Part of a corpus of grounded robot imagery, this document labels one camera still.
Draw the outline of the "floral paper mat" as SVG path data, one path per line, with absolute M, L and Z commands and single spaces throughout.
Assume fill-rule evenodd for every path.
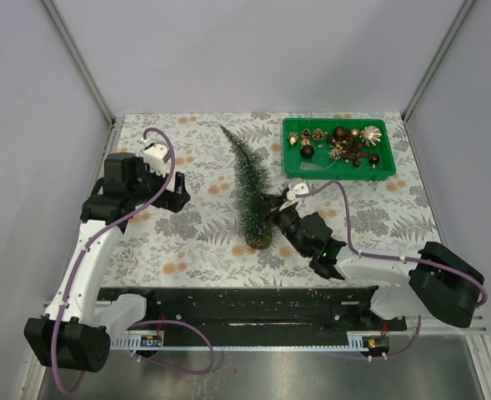
M 330 146 L 289 133 L 356 123 L 379 127 L 394 170 L 385 180 L 344 181 L 342 172 L 376 173 L 377 150 L 351 147 L 328 162 L 325 182 L 289 180 L 284 158 Z M 413 151 L 396 112 L 130 114 L 119 155 L 142 183 L 141 158 L 171 151 L 168 186 L 118 227 L 103 285 L 121 288 L 325 288 L 404 283 L 410 258 L 438 240 Z

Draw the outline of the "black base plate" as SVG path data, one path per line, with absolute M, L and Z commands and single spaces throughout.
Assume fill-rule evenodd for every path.
M 148 301 L 148 320 L 184 321 L 216 348 L 333 347 L 349 332 L 407 329 L 403 318 L 383 320 L 369 309 L 368 288 L 103 288 L 114 301 L 137 294 Z

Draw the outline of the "small green christmas tree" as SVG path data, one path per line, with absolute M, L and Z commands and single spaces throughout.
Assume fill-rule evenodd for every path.
M 265 250 L 272 244 L 273 228 L 258 220 L 258 200 L 272 190 L 269 171 L 252 147 L 223 125 L 219 127 L 234 156 L 238 233 L 250 248 Z

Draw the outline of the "frosted pine cone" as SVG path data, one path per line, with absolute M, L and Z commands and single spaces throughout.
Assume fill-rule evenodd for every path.
M 312 132 L 312 139 L 316 142 L 321 142 L 323 141 L 325 138 L 325 132 L 320 129 L 320 128 L 316 128 L 313 130 Z

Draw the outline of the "dark brown bauble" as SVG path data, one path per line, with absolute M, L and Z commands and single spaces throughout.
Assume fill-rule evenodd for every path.
M 302 158 L 310 159 L 315 154 L 314 147 L 312 145 L 304 145 L 300 149 L 300 154 Z

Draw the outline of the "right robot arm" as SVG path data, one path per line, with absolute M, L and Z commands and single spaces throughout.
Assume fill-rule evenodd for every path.
M 357 311 L 364 328 L 425 312 L 456 328 L 470 326 L 484 277 L 443 244 L 426 242 L 414 254 L 372 255 L 335 239 L 318 213 L 299 216 L 284 196 L 264 195 L 257 206 L 259 220 L 276 227 L 321 278 L 372 283 L 370 301 Z

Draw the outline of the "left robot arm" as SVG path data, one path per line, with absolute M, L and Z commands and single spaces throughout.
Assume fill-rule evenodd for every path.
M 175 157 L 162 145 L 142 155 L 116 152 L 104 161 L 89 198 L 82 205 L 78 241 L 53 300 L 41 317 L 31 317 L 24 337 L 44 366 L 96 373 L 108 359 L 112 342 L 134 323 L 155 326 L 158 307 L 140 294 L 120 295 L 103 311 L 96 309 L 108 261 L 129 220 L 147 207 L 177 213 L 190 196 Z

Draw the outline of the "brown bauble in tray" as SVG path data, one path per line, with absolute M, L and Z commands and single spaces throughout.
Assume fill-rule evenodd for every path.
M 336 140 L 343 141 L 348 136 L 348 131 L 344 127 L 336 127 L 333 130 L 333 136 Z

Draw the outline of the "small dark bauble right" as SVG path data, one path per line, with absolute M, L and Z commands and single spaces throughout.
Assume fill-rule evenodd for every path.
M 378 154 L 371 154 L 369 156 L 368 160 L 369 160 L 369 163 L 375 167 L 379 163 L 380 157 Z

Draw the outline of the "green plastic tray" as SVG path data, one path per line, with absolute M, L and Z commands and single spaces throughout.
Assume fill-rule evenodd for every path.
M 362 144 L 359 134 L 363 128 L 371 125 L 378 127 L 383 136 L 377 146 L 366 147 Z M 333 130 L 336 127 L 343 127 L 348 131 L 345 140 L 335 139 Z M 321 142 L 312 139 L 312 132 L 316 128 L 325 132 L 325 138 Z M 299 135 L 299 143 L 295 147 L 288 144 L 290 133 Z M 289 178 L 384 181 L 397 172 L 386 125 L 381 119 L 287 117 L 282 122 L 282 134 L 283 171 Z M 304 145 L 314 147 L 315 154 L 310 159 L 301 157 L 300 149 Z M 368 160 L 371 154 L 378 154 L 380 157 L 375 167 Z M 301 163 L 312 163 L 320 166 L 322 170 L 300 170 Z

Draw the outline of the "gold ribbed ornament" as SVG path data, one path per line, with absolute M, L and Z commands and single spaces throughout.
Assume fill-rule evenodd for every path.
M 288 144 L 291 147 L 295 147 L 298 145 L 298 143 L 299 143 L 299 135 L 296 132 L 291 132 L 288 135 Z

